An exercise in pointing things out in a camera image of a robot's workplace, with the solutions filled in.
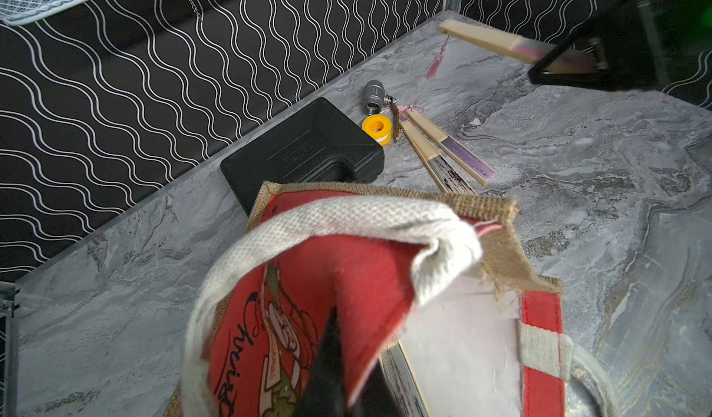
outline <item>tool case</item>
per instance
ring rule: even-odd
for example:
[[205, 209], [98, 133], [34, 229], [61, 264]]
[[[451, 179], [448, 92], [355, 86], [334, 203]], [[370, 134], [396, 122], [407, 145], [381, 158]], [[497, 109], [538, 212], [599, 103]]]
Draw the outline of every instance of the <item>tool case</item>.
[[383, 147], [323, 97], [220, 163], [249, 214], [264, 181], [369, 183], [383, 171]]

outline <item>marble floor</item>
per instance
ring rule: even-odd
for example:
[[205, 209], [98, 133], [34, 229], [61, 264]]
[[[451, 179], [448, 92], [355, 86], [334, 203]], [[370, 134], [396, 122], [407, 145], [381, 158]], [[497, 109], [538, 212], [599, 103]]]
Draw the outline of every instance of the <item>marble floor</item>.
[[[526, 67], [445, 37], [399, 39], [21, 279], [19, 416], [159, 416], [178, 381], [191, 302], [246, 215], [219, 162], [324, 96], [354, 122], [370, 79], [498, 173], [539, 273], [565, 283], [566, 332], [592, 351], [626, 416], [712, 410], [712, 112], [657, 92], [528, 83]], [[437, 186], [406, 140], [376, 184]], [[569, 386], [569, 416], [595, 415]]]

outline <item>white fabric handle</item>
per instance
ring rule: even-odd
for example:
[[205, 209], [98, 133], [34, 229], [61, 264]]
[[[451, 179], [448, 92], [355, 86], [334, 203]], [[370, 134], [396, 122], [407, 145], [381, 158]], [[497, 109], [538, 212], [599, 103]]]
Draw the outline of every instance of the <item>white fabric handle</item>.
[[519, 323], [519, 354], [523, 366], [568, 381], [577, 364], [591, 377], [603, 417], [621, 417], [616, 391], [598, 360], [565, 334]]
[[188, 322], [181, 395], [185, 417], [214, 415], [209, 361], [201, 352], [215, 309], [250, 270], [313, 236], [356, 235], [424, 244], [411, 264], [416, 301], [424, 304], [478, 262], [482, 248], [473, 226], [434, 201], [388, 196], [320, 199], [275, 216], [230, 247], [208, 272]]

